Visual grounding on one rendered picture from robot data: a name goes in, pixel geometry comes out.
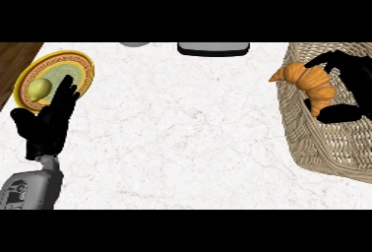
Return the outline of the grey and black appliance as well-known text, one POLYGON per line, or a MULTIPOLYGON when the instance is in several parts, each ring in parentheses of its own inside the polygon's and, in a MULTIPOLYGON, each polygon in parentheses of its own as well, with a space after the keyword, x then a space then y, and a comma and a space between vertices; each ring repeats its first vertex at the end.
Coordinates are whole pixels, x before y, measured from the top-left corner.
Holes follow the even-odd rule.
POLYGON ((247 54, 249 42, 179 42, 178 51, 184 55, 203 57, 234 57, 247 54))

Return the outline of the round yellow patterned placemat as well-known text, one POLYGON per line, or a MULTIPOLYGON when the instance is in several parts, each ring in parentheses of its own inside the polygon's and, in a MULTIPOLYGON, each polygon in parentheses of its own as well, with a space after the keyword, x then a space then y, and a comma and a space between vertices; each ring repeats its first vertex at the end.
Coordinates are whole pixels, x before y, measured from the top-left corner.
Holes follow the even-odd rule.
POLYGON ((91 57, 77 50, 60 50, 44 56, 27 67, 14 89, 18 106, 39 113, 44 107, 51 104, 57 88, 67 75, 73 77, 73 84, 77 86, 77 91, 85 95, 94 82, 95 65, 91 57), (49 80, 52 88, 46 97, 39 101, 32 101, 29 89, 36 79, 49 80))

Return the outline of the orange croissant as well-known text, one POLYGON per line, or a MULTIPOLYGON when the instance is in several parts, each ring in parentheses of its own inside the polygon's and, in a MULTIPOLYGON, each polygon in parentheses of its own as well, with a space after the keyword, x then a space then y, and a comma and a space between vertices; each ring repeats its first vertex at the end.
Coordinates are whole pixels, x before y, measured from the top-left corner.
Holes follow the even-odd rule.
POLYGON ((330 83, 328 73, 321 66, 308 68, 303 62, 293 62, 275 72, 269 81, 286 81, 306 93, 315 117, 321 115, 323 109, 331 106, 336 89, 330 83))

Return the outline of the yellow-green lemon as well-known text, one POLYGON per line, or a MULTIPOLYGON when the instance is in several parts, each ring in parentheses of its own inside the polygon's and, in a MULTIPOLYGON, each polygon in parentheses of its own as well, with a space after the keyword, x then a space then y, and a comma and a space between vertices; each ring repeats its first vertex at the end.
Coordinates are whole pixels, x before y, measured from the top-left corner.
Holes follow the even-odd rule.
POLYGON ((29 95, 32 102, 36 102, 42 98, 45 98, 51 92, 51 89, 52 89, 52 83, 48 79, 39 78, 33 80, 29 88, 29 95))

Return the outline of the brown wooden surface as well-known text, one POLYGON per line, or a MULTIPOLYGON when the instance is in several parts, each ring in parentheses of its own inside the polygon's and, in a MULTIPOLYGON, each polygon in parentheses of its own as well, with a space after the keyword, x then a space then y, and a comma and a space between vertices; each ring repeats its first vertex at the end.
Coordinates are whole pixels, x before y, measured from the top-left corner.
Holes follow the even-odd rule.
POLYGON ((42 42, 0 42, 0 110, 10 100, 20 75, 33 63, 42 42))

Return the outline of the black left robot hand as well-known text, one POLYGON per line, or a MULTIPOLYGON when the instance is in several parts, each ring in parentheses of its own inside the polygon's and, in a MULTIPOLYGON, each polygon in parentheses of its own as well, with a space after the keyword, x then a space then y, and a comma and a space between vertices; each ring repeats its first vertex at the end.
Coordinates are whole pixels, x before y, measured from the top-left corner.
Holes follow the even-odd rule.
POLYGON ((51 104, 35 114, 27 108, 15 108, 11 117, 18 133, 27 140, 27 159, 57 157, 63 151, 70 117, 80 97, 73 77, 67 75, 57 88, 51 104))

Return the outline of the beige wicker basket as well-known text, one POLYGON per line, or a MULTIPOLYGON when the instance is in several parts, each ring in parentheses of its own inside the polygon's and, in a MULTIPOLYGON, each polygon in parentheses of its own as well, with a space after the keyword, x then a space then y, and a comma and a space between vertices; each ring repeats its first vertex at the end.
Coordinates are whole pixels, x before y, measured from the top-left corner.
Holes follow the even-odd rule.
MULTIPOLYGON (((290 42, 283 66, 293 62, 308 63, 323 53, 336 50, 372 57, 372 42, 290 42)), ((356 105, 339 75, 340 71, 333 69, 333 104, 356 105)), ((286 136, 297 165, 372 184, 372 120, 364 116, 355 122, 324 124, 308 109, 305 92, 284 81, 277 82, 277 88, 286 136)))

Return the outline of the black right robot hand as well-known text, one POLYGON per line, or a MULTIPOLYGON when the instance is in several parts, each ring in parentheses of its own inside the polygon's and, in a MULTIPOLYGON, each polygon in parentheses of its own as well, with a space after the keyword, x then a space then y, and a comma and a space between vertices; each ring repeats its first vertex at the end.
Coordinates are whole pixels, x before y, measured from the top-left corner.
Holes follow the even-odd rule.
POLYGON ((318 116, 324 124, 352 122, 367 117, 372 121, 372 58, 352 56, 343 51, 321 54, 308 64, 312 68, 325 63, 325 71, 340 71, 340 79, 352 92, 356 105, 336 104, 325 107, 318 116))

